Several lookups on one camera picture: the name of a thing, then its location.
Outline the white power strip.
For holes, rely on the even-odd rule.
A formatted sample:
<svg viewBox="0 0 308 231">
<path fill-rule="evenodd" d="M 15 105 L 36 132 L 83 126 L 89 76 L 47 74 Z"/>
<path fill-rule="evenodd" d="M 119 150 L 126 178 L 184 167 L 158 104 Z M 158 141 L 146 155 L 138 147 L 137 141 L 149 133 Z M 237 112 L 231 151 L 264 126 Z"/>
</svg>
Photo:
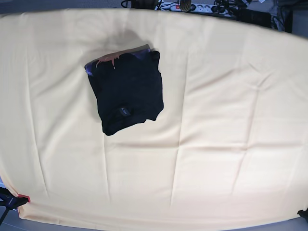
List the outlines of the white power strip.
<svg viewBox="0 0 308 231">
<path fill-rule="evenodd" d="M 155 10 L 233 16 L 240 8 L 240 1 L 234 0 L 215 0 L 214 4 L 192 3 L 191 0 L 174 2 L 160 0 Z"/>
</svg>

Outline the black T-shirt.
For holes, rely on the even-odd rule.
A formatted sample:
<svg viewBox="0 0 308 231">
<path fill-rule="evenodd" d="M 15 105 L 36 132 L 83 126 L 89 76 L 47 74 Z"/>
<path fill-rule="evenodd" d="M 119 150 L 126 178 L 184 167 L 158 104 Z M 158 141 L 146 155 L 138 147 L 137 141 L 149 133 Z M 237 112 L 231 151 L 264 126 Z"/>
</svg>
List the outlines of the black T-shirt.
<svg viewBox="0 0 308 231">
<path fill-rule="evenodd" d="M 84 66 L 105 135 L 157 119 L 164 109 L 159 61 L 160 52 L 146 46 L 111 53 Z"/>
</svg>

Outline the yellow table cloth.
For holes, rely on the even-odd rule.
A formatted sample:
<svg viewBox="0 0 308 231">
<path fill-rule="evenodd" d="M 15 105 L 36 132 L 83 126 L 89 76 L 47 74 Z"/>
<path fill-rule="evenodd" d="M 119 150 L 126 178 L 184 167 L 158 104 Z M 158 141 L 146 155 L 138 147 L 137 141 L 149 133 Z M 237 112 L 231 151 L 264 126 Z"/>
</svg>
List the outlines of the yellow table cloth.
<svg viewBox="0 0 308 231">
<path fill-rule="evenodd" d="M 84 65 L 148 44 L 164 109 L 103 134 Z M 219 231 L 308 206 L 308 41 L 187 13 L 0 17 L 0 176 L 22 219 L 106 231 Z"/>
</svg>

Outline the red black table clamp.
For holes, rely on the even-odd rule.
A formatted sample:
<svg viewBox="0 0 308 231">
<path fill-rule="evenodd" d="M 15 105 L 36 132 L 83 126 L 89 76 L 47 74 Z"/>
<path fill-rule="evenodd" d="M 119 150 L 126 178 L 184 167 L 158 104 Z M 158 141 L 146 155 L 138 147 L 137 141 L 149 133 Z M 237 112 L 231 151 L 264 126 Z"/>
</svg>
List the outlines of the red black table clamp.
<svg viewBox="0 0 308 231">
<path fill-rule="evenodd" d="M 19 195 L 14 196 L 10 193 L 10 191 L 6 188 L 0 188 L 0 206 L 5 207 L 5 210 L 0 218 L 0 224 L 3 223 L 5 217 L 7 216 L 8 212 L 18 207 L 29 203 L 30 199 L 27 196 Z"/>
</svg>

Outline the black clamp at corner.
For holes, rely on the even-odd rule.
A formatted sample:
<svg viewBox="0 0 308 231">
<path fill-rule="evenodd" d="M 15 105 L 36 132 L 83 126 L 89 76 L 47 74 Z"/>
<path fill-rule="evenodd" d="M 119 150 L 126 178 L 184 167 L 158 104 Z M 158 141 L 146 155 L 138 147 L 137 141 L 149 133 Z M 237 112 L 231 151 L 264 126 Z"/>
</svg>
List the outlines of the black clamp at corner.
<svg viewBox="0 0 308 231">
<path fill-rule="evenodd" d="M 308 209 L 307 210 L 299 210 L 297 213 L 300 217 L 304 218 L 308 221 Z"/>
</svg>

